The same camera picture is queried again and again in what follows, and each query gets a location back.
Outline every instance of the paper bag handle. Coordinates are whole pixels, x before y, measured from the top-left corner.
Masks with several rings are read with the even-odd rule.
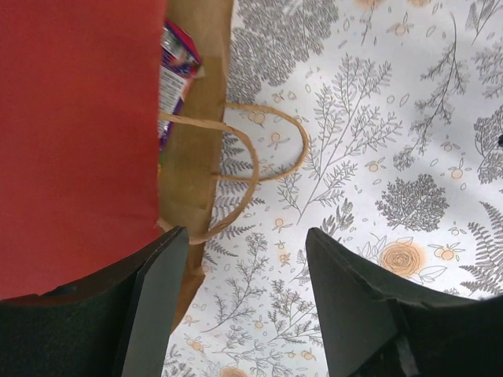
[[[300,122],[297,119],[293,118],[292,116],[290,116],[288,114],[280,112],[279,110],[277,110],[275,108],[271,108],[269,106],[262,106],[262,105],[258,105],[258,104],[234,104],[231,102],[227,102],[226,107],[240,109],[240,110],[246,110],[249,112],[265,112],[268,114],[278,115],[281,118],[283,118],[284,120],[293,124],[300,133],[300,137],[302,138],[302,151],[299,154],[299,157],[297,158],[296,163],[294,163],[292,165],[292,167],[290,167],[289,169],[282,171],[279,174],[270,175],[267,177],[261,177],[259,179],[259,182],[273,181],[276,179],[286,177],[300,168],[300,166],[303,164],[303,162],[307,156],[307,152],[308,152],[308,148],[309,148],[309,136],[307,136],[306,130],[304,130],[304,127],[302,127],[302,125],[300,124]],[[251,178],[234,177],[232,175],[213,174],[213,176],[216,179],[222,179],[224,181],[246,182],[246,183],[249,183],[251,181]]]
[[[253,193],[255,192],[255,189],[257,187],[257,184],[262,181],[271,181],[273,179],[278,179],[285,177],[289,174],[291,174],[293,171],[299,169],[300,165],[302,165],[302,162],[306,158],[308,146],[309,146],[309,137],[307,136],[307,132],[303,129],[301,126],[300,122],[297,121],[297,119],[291,117],[290,115],[286,115],[283,112],[280,112],[276,110],[275,108],[270,108],[268,106],[260,106],[256,104],[233,104],[233,103],[226,103],[226,107],[228,108],[237,108],[237,109],[242,109],[242,110],[247,110],[247,111],[253,111],[253,112],[266,112],[270,114],[276,114],[279,115],[281,118],[288,120],[290,123],[292,123],[296,128],[299,130],[302,142],[303,142],[303,149],[302,152],[299,155],[299,158],[297,159],[296,163],[290,168],[287,169],[278,175],[272,176],[272,177],[264,177],[261,178],[259,176],[259,157],[257,155],[257,152],[255,148],[253,147],[252,141],[246,135],[245,133],[228,126],[224,122],[216,122],[214,120],[201,120],[201,119],[192,119],[192,118],[187,118],[185,116],[178,116],[178,115],[171,115],[167,114],[166,112],[161,112],[159,114],[159,120],[165,120],[169,122],[174,122],[174,123],[181,123],[181,124],[189,124],[191,126],[197,126],[201,128],[208,128],[211,130],[221,130],[228,132],[230,134],[236,135],[244,144],[244,146],[248,149],[251,155],[251,161],[253,164],[253,171],[251,173],[251,177],[249,178],[238,178],[238,177],[233,177],[229,175],[221,175],[221,174],[213,174],[213,176],[216,179],[223,179],[227,181],[237,181],[237,182],[246,182],[248,183],[248,189],[243,195],[243,199],[239,203],[239,205],[231,211],[227,216],[225,216],[221,221],[217,223],[212,229],[210,229],[208,232],[203,234],[202,236],[191,236],[189,243],[192,245],[197,245],[199,243],[203,243],[206,240],[209,240],[213,236],[219,234],[222,230],[227,228],[229,225],[231,225],[237,217],[244,211],[246,206],[250,203],[250,200],[252,199]],[[170,229],[173,229],[174,226],[168,224],[165,220],[162,218],[159,219],[157,222],[159,227],[167,232]]]
[[[181,124],[189,124],[191,126],[197,126],[201,128],[208,128],[211,130],[221,130],[225,132],[229,132],[231,134],[236,135],[246,146],[251,155],[251,161],[253,162],[253,172],[251,173],[251,178],[247,183],[249,184],[246,192],[244,193],[243,199],[239,203],[239,205],[234,208],[233,211],[230,212],[227,216],[225,216],[221,221],[218,222],[212,229],[210,229],[206,234],[202,236],[191,236],[189,243],[192,245],[197,245],[199,243],[203,243],[206,240],[209,240],[213,236],[219,234],[223,229],[227,228],[230,224],[232,224],[237,217],[243,212],[246,206],[250,203],[253,193],[255,192],[255,188],[259,183],[259,157],[257,156],[257,152],[255,148],[253,148],[252,141],[250,138],[244,134],[243,132],[236,130],[231,126],[227,126],[223,122],[216,122],[214,120],[200,120],[200,119],[192,119],[187,118],[185,116],[177,116],[167,114],[165,112],[161,112],[159,114],[159,120],[167,120],[169,122],[181,123]],[[168,224],[162,218],[159,219],[158,225],[166,232],[172,228],[172,225]]]

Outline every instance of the leaf print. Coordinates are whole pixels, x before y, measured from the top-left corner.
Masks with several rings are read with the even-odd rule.
[[[251,298],[260,298],[265,292],[263,288],[252,286],[252,283],[257,276],[265,271],[269,262],[268,258],[260,256],[267,252],[267,241],[262,233],[252,233],[246,237],[245,241],[248,245],[248,255],[252,259],[240,260],[236,264],[237,272],[241,276],[239,280],[234,277],[226,279],[226,284],[233,292],[230,304],[227,304],[226,300],[218,294],[214,295],[215,304],[218,307],[217,324],[213,328],[202,332],[215,330],[228,320],[240,322],[251,318],[255,313],[255,309],[249,305],[249,300]]]
[[[367,38],[367,34],[369,33],[369,31],[372,30],[372,17],[374,15],[374,9],[375,9],[375,5],[372,4],[372,7],[370,8],[370,10],[363,13],[362,17],[360,18],[360,24],[365,25],[365,30],[362,32],[361,46],[363,46],[363,43],[365,43],[365,40]]]
[[[446,271],[447,267],[442,265],[431,265],[422,269],[418,275],[425,283],[434,282],[440,275]]]
[[[178,346],[174,344],[168,349],[164,359],[162,377],[196,377],[193,369],[182,360],[184,359],[182,359],[182,355],[178,351]]]
[[[440,119],[445,124],[450,124],[454,107],[449,99],[452,94],[463,95],[466,93],[468,83],[468,66],[464,61],[457,59],[457,29],[456,21],[451,14],[454,25],[454,41],[444,51],[440,61],[430,67],[426,74],[421,75],[421,80],[439,80],[440,84],[430,94],[427,100],[416,101],[416,110],[422,115],[422,120],[412,123],[409,135],[415,135],[413,145],[406,145],[403,150],[393,156],[393,164],[397,170],[408,169],[416,158],[413,152],[423,155],[431,136],[431,128],[435,120]]]
[[[311,342],[323,346],[318,316],[314,312],[316,305],[302,300],[299,292],[287,288],[283,280],[273,280],[271,286],[273,310],[268,312],[268,317],[277,335],[270,342],[282,339],[291,344]]]
[[[478,64],[479,80],[486,87],[485,98],[503,96],[503,38],[492,47],[476,53],[474,61]]]
[[[333,85],[324,85],[318,94],[319,107],[314,111],[321,127],[318,138],[321,146],[314,146],[313,163],[307,166],[315,172],[310,175],[315,184],[297,224],[312,203],[330,207],[339,202],[342,186],[349,182],[357,168],[356,164],[344,162],[346,158],[365,153],[368,148],[386,148],[386,143],[394,142],[392,136],[402,128],[394,113],[382,116],[378,107],[366,104],[380,94],[381,88],[389,85],[391,66],[388,62],[378,65],[372,60],[345,55],[339,69]],[[319,189],[321,183],[325,184],[323,189]]]
[[[503,9],[503,6],[499,5],[501,0],[477,0],[479,4],[482,4],[480,10],[477,8],[476,2],[470,5],[470,10],[468,11],[468,17],[464,28],[469,30],[475,30],[475,37],[472,44],[479,37],[484,26],[486,26],[487,21],[498,11]]]
[[[460,265],[471,273],[475,281],[465,281],[461,286],[473,295],[476,291],[500,295],[503,293],[503,214],[489,203],[480,202],[490,219],[490,229],[470,222],[468,229],[477,242],[474,265]]]
[[[497,145],[499,135],[503,134],[503,105],[487,118],[478,118],[475,129],[475,147],[483,157],[477,170],[482,184],[503,178],[503,152]]]
[[[221,243],[219,243],[215,238],[212,238],[208,241],[206,241],[206,245],[205,245],[205,250],[208,254],[208,256],[206,257],[206,259],[211,262],[211,259],[212,256],[209,255],[209,251],[214,251],[215,253],[218,253],[218,254],[221,254],[221,255],[225,255],[227,257],[237,257],[236,254],[234,253],[231,253],[230,251],[228,251],[227,249],[224,248],[224,246],[222,246]]]
[[[285,168],[281,167],[277,173],[283,171],[285,171]],[[285,206],[283,207],[284,210],[295,208],[298,212],[300,212],[299,206],[297,205],[297,200],[299,198],[299,187],[297,186],[297,182],[301,177],[302,174],[296,170],[290,175],[277,180],[279,182],[277,185],[277,193],[281,197],[279,200],[280,203],[285,203]]]
[[[435,30],[437,30],[437,27],[435,25],[430,26],[426,30],[426,38],[428,38],[430,35],[432,35],[435,32]]]
[[[466,30],[473,30],[476,28],[476,25],[479,23],[479,14],[477,12],[477,4],[473,2],[470,5],[470,10],[468,12],[468,18],[466,19],[466,24],[464,28]]]
[[[222,230],[217,237],[222,240],[224,237],[226,237],[228,240],[231,240],[232,238],[236,238],[248,230],[251,230],[255,227],[255,225],[246,225],[246,226],[236,226],[236,225],[230,225],[224,230]]]
[[[417,180],[407,182],[396,178],[394,184],[387,184],[383,200],[377,200],[376,207],[393,229],[402,225],[415,232],[433,232],[449,207],[445,193],[429,174],[420,174]]]
[[[237,15],[244,26],[233,30],[228,98],[241,103],[255,102],[263,82],[282,85],[297,62],[321,54],[339,19],[332,0],[250,0],[237,4]]]
[[[356,166],[355,163],[349,162],[336,165],[332,173],[327,173],[323,180],[326,190],[313,198],[311,202],[319,202],[322,207],[332,207],[336,205],[344,194],[341,188],[354,177]]]

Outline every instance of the white patterned surface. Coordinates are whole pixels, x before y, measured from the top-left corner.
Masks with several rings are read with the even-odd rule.
[[[503,0],[238,0],[229,98],[298,117],[304,168],[260,186],[207,244],[207,278],[171,336],[165,376],[328,375],[303,249],[321,227],[418,284],[503,290]],[[300,136],[272,115],[226,113],[263,174]],[[246,175],[226,137],[222,170]],[[245,184],[220,182],[214,217]]]

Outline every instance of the orange dot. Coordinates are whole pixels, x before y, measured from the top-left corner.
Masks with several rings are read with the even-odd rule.
[[[275,132],[274,134],[270,135],[270,140],[278,143],[279,140],[281,140],[281,135],[278,132]]]
[[[266,121],[266,115],[263,112],[257,112],[253,117],[253,122],[262,125]]]
[[[450,261],[452,258],[454,258],[454,252],[450,249],[444,249],[442,259],[444,261]]]
[[[450,174],[450,176],[453,179],[460,179],[461,177],[463,177],[463,170],[461,170],[461,169],[453,170],[453,172]]]

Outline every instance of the purple package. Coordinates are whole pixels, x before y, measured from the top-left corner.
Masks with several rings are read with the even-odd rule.
[[[177,115],[201,66],[201,59],[193,40],[180,27],[164,21],[161,41],[159,108],[162,112]],[[171,122],[159,121],[160,152],[167,143]]]

